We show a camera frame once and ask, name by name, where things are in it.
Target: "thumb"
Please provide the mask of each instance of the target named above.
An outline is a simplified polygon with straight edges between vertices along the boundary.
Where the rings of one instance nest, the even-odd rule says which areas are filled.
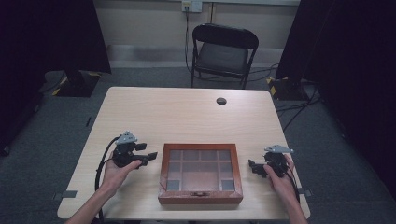
[[[126,165],[124,168],[125,170],[129,172],[131,172],[132,170],[136,169],[140,164],[142,164],[141,160],[137,160],[137,161],[132,161],[131,163],[129,163],[128,165]]]

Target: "gray carpet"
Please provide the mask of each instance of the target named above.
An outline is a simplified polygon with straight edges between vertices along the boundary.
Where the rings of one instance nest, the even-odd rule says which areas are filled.
[[[247,89],[268,90],[265,80],[260,79],[266,74],[252,74],[250,80],[258,80],[250,81]],[[43,90],[61,75],[47,73]],[[195,88],[240,88],[233,79],[195,80]],[[11,144],[10,155],[0,158],[0,223],[64,222],[57,218],[60,201],[53,200],[53,195],[67,188],[106,91],[112,86],[188,88],[190,75],[186,68],[117,68],[112,75],[100,78],[91,98],[54,97],[47,91],[38,112]],[[305,89],[308,94],[314,92],[312,85]],[[275,101],[278,109],[300,103]],[[282,126],[297,112],[279,112]],[[396,223],[396,203],[370,164],[342,137],[337,119],[322,102],[299,114],[285,135],[296,151],[293,158],[299,177],[313,193],[307,198],[310,223]]]

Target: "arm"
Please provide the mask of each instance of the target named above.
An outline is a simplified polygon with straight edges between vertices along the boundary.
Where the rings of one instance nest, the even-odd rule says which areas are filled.
[[[289,164],[288,173],[292,175],[292,170],[294,169],[294,163],[291,159],[285,155],[286,160]],[[264,165],[264,170],[268,174],[271,181],[271,186],[275,190],[276,194],[279,196],[282,203],[286,206],[286,210],[289,215],[289,220],[291,224],[305,224],[306,221],[303,209],[301,208],[299,202],[296,199],[293,185],[287,176],[279,178],[271,166]]]
[[[126,176],[141,163],[142,161],[133,161],[125,167],[119,168],[113,160],[109,160],[106,163],[102,185],[66,223],[90,224],[103,205],[116,194]]]

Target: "electrical outlet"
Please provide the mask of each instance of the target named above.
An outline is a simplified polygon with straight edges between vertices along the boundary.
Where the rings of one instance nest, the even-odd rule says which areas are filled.
[[[187,9],[192,12],[191,1],[181,1],[181,11],[187,11]]]
[[[192,12],[202,12],[202,2],[192,1],[191,9]]]

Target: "table top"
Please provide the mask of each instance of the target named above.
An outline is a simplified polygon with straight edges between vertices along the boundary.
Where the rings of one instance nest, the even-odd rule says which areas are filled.
[[[218,105],[218,98],[226,105]],[[106,94],[81,153],[58,216],[71,217],[94,193],[96,169],[108,143],[125,131],[147,143],[135,154],[158,152],[155,161],[132,171],[103,207],[105,218],[140,220],[260,220],[288,218],[268,179],[251,173],[248,160],[263,163],[264,148],[287,147],[267,91],[113,87]],[[244,199],[240,204],[160,204],[158,201],[163,144],[234,143]],[[298,187],[300,180],[295,172]],[[310,211],[304,195],[301,205]]]

